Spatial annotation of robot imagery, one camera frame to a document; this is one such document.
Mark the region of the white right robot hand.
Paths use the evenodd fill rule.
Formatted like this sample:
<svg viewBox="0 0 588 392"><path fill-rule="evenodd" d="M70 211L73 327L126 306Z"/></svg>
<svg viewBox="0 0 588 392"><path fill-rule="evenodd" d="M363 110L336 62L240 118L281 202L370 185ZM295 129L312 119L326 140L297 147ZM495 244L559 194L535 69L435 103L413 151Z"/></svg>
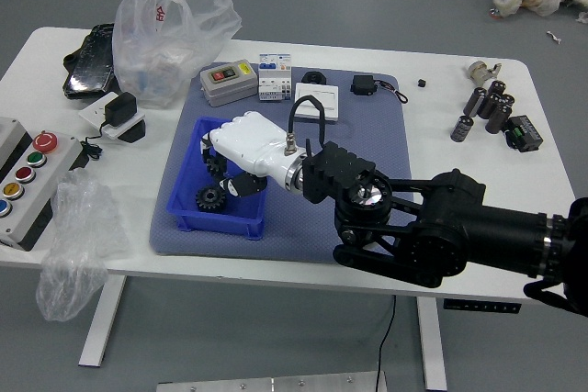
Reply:
<svg viewBox="0 0 588 392"><path fill-rule="evenodd" d="M205 134L200 153L209 174L232 196L257 194L268 178L289 192L301 192L305 150L293 134L258 112L248 111Z"/></svg>

